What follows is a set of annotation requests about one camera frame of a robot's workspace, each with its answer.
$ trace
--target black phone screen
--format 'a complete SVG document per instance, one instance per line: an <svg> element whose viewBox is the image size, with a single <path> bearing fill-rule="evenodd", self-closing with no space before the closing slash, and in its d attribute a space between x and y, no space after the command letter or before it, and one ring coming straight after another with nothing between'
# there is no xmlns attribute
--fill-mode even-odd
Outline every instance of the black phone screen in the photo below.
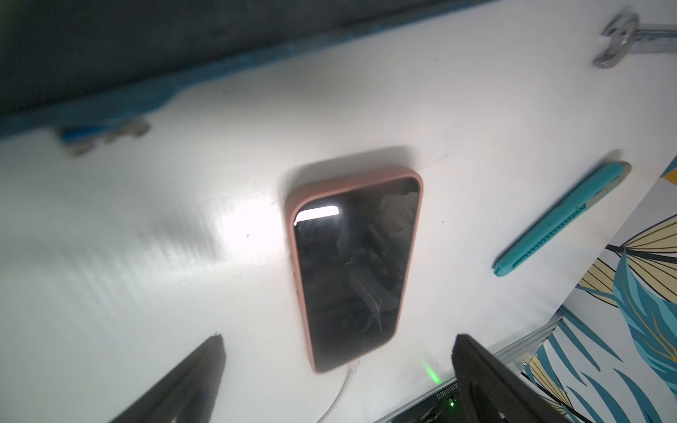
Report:
<svg viewBox="0 0 677 423"><path fill-rule="evenodd" d="M315 370L395 334L420 186L406 177L320 198L294 220Z"/></svg>

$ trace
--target white table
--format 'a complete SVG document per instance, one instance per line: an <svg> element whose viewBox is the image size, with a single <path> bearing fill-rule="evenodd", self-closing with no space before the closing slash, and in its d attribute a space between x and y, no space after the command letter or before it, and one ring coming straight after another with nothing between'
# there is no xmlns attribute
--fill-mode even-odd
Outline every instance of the white table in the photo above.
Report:
<svg viewBox="0 0 677 423"><path fill-rule="evenodd" d="M313 162L381 150L425 193L399 332L331 422L372 422L546 323L677 154L677 58L590 61L620 0L504 0L184 91L152 130L80 159L0 144L0 420L107 422L205 338L213 422L315 422L345 368L310 370L282 227ZM644 0L649 23L677 3ZM507 277L496 257L600 160L630 176Z"/></svg>

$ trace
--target white cable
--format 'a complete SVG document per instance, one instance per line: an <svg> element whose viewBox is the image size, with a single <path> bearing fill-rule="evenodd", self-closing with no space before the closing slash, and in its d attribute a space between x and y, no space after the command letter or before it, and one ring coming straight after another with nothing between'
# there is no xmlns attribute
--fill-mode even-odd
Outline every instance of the white cable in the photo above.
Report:
<svg viewBox="0 0 677 423"><path fill-rule="evenodd" d="M339 403L339 399L343 396L345 393L346 389L348 389L348 384L350 384L351 379L353 378L353 375L357 371L357 367L359 366L359 359L353 360L348 364L348 372L345 375L345 380L343 381L343 386L341 387L341 390L338 392L338 395L336 396L336 399L332 403L332 405L329 406L329 409L327 412L318 420L318 423L322 423L326 418L329 416L329 414L336 408L336 404Z"/></svg>

